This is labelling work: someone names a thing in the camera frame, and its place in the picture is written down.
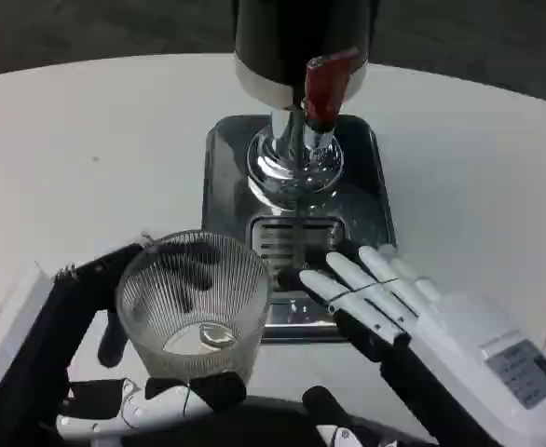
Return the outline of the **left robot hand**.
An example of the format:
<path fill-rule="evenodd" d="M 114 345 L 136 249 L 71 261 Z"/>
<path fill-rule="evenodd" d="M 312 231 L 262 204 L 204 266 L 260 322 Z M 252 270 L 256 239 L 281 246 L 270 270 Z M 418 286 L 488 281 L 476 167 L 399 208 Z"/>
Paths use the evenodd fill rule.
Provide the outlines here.
<path fill-rule="evenodd" d="M 233 372 L 187 383 L 150 378 L 74 382 L 68 376 L 95 315 L 108 313 L 104 363 L 122 349 L 116 287 L 143 250 L 134 242 L 55 276 L 35 268 L 0 307 L 0 446 L 118 446 L 129 436 L 184 425 L 246 399 Z"/>

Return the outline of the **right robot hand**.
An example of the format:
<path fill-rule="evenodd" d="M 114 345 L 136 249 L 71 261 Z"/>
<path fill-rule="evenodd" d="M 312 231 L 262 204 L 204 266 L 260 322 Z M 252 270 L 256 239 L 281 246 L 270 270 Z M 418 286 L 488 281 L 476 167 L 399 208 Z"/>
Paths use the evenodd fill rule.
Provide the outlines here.
<path fill-rule="evenodd" d="M 279 272 L 442 446 L 546 446 L 546 354 L 494 301 L 444 293 L 390 244 L 313 248 Z"/>

